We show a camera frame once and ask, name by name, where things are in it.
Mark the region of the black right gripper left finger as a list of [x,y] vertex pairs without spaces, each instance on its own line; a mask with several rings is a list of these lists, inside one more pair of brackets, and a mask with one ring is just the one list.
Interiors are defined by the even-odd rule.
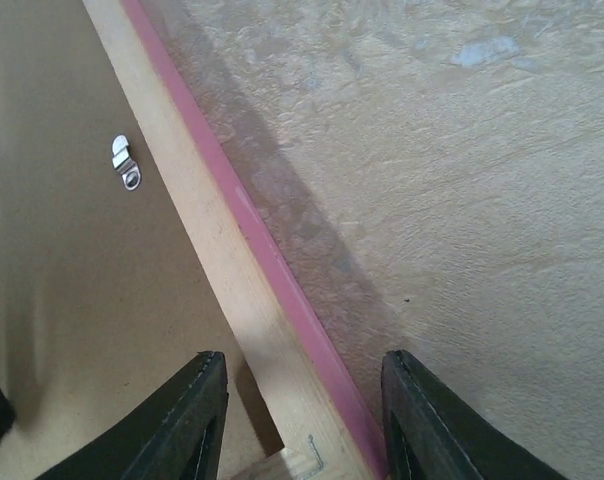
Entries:
[[226,359],[204,351],[42,479],[215,479],[229,401]]

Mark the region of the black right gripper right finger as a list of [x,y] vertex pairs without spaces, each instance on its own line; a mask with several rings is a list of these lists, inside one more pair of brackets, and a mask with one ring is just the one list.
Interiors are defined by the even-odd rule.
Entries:
[[381,389],[391,479],[565,479],[406,350],[385,354]]

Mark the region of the pink wooden picture frame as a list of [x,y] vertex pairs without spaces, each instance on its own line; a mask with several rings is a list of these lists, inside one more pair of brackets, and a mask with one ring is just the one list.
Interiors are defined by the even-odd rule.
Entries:
[[247,479],[383,479],[382,433],[136,1],[85,5],[283,443]]

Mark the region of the brown cardboard backing board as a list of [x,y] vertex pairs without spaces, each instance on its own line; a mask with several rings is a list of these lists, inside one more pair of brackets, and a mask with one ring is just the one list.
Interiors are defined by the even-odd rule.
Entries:
[[282,442],[88,13],[0,1],[0,479],[72,455],[204,350],[230,375],[228,479]]

